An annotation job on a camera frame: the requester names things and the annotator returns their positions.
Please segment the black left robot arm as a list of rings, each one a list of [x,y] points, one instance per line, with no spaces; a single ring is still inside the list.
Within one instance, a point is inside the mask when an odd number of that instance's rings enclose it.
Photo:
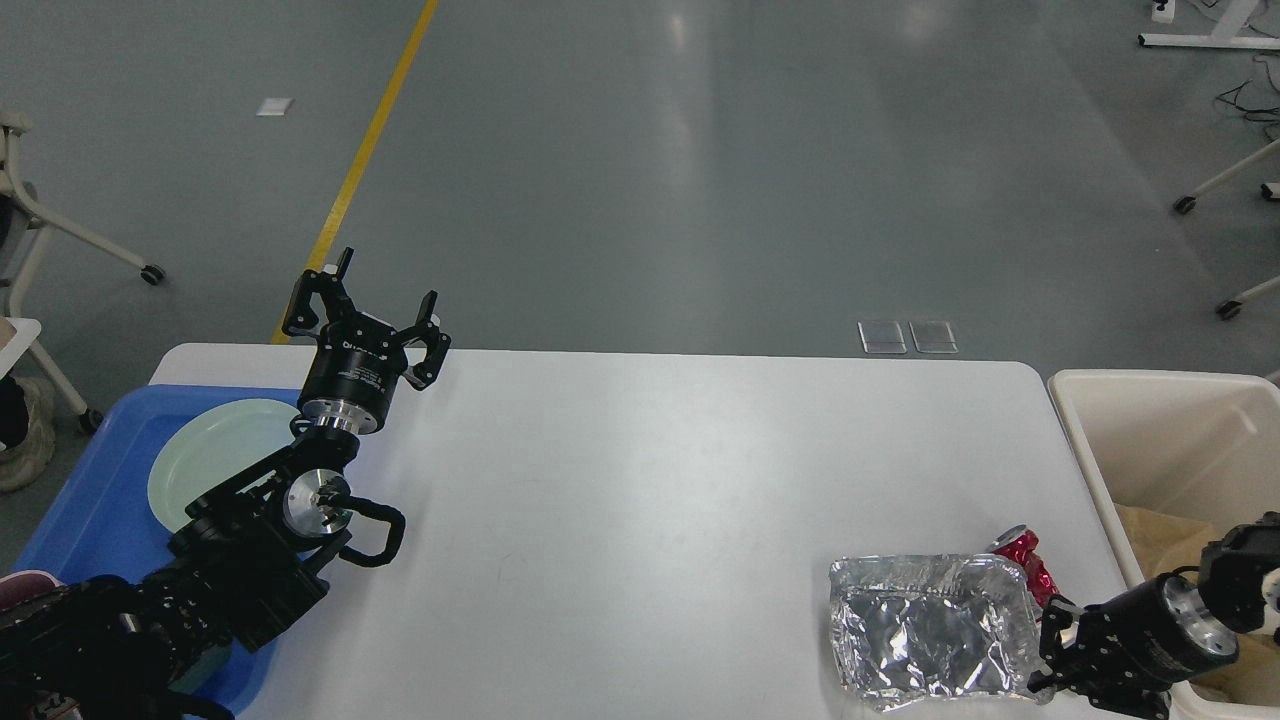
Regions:
[[[397,557],[403,512],[355,495],[344,471],[401,380],[420,391],[438,379],[451,337],[436,291],[403,329],[358,310],[343,284],[352,256],[303,272],[292,291],[282,332],[316,345],[292,441],[193,498],[170,562],[141,582],[102,574],[3,610],[4,717],[56,700],[86,719],[229,719],[180,682],[219,650],[253,653],[293,626],[326,596],[330,561]]]

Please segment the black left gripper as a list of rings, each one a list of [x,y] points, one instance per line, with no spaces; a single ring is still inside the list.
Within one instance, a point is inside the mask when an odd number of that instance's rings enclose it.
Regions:
[[[297,400],[301,416],[366,436],[387,424],[401,375],[415,391],[436,382],[452,337],[435,314],[439,293],[428,291],[411,325],[364,347],[360,313],[343,284],[353,256],[353,249],[344,249],[335,264],[301,273],[285,304],[282,333],[316,345]],[[406,351],[413,345],[422,346],[424,356],[410,363]]]

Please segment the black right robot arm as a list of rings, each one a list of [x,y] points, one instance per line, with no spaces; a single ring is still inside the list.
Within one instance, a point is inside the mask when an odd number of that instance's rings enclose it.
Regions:
[[[1235,664],[1240,638],[1277,611],[1277,514],[1234,527],[1198,565],[1158,574],[1102,603],[1050,598],[1032,694],[1068,691],[1092,707],[1167,719],[1170,691]]]

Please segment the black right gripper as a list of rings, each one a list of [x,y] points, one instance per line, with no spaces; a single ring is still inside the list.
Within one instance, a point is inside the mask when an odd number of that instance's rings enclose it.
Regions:
[[[1234,664],[1240,642],[1190,580],[1164,573],[1103,603],[1051,596],[1038,655],[1041,667],[1027,682],[1032,694],[1070,691],[1097,710],[1170,719],[1165,689]]]

